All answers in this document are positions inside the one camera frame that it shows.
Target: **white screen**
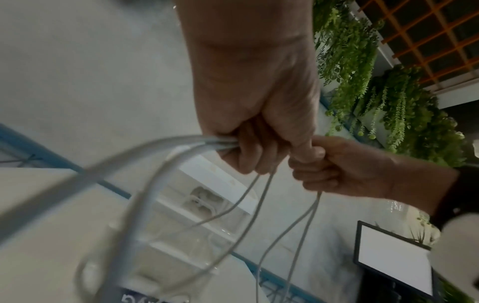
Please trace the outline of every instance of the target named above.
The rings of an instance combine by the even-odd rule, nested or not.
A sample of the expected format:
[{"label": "white screen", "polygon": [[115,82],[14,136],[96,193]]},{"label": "white screen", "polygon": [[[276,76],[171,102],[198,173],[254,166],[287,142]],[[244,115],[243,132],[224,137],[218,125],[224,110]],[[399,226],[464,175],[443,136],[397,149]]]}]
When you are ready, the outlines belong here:
[{"label": "white screen", "polygon": [[428,250],[414,244],[364,225],[361,227],[360,263],[432,295],[428,253]]}]

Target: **sleeve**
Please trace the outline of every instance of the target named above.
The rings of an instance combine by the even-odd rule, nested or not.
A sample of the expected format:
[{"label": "sleeve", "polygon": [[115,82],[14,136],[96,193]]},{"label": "sleeve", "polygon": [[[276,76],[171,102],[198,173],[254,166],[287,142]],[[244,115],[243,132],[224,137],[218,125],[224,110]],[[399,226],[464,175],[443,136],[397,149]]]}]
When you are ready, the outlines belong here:
[{"label": "sleeve", "polygon": [[463,167],[460,176],[431,216],[442,230],[429,260],[434,270],[479,300],[479,169]]}]

